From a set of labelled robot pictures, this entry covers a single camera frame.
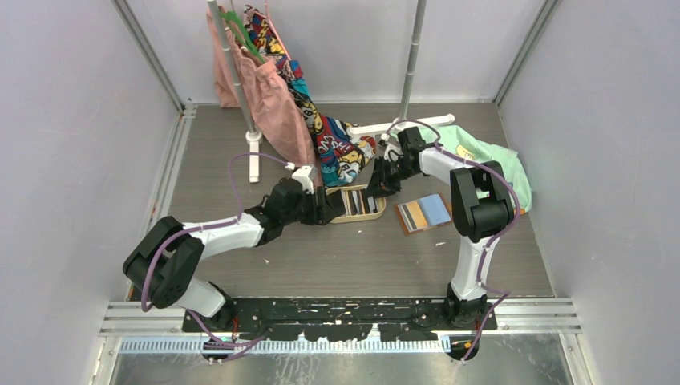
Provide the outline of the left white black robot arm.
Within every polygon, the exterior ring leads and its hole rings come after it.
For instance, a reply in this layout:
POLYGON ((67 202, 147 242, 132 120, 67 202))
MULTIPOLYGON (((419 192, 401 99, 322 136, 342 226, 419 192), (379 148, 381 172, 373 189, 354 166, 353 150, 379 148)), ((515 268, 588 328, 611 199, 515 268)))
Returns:
POLYGON ((175 217, 158 220, 123 263, 124 275, 142 290, 145 306, 180 306, 199 314, 215 331, 231 326, 232 299, 216 285, 195 278, 200 261, 233 249, 265 245, 285 226, 326 225, 346 213, 339 191, 307 191, 293 178, 281 179, 259 205, 241 215, 199 224, 175 217))

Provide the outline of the brown leather card holder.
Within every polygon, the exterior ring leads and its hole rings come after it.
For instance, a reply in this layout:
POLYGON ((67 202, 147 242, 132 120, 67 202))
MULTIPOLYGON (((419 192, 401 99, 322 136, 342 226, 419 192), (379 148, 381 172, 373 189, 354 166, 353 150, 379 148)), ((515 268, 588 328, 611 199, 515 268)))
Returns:
POLYGON ((395 212, 405 235, 453 223, 451 205, 438 193, 396 204, 395 212))

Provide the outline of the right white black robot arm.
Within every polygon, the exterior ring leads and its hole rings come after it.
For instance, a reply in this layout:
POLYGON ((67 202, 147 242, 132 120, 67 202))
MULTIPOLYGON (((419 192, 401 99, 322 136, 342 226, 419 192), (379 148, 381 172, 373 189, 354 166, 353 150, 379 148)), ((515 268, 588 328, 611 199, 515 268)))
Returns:
POLYGON ((447 286, 443 318, 455 329, 467 328, 488 312, 486 281, 496 245, 516 219, 515 193, 496 161, 477 163, 448 151, 439 142, 426 142, 417 127, 405 128, 394 147, 390 134, 380 134, 374 170, 366 193, 388 197, 402 181, 422 174, 450 187, 451 217, 461 236, 458 262, 447 286))

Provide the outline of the beige oval card tray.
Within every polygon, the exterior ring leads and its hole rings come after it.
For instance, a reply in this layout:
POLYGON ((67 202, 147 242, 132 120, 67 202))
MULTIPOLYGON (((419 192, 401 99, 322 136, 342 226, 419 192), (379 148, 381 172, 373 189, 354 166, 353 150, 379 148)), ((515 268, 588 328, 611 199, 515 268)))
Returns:
POLYGON ((379 219, 387 207, 385 197, 374 198, 366 195, 366 184, 344 187, 327 188, 326 191, 342 191, 346 214, 331 221, 333 224, 344 224, 357 221, 372 221, 379 219))

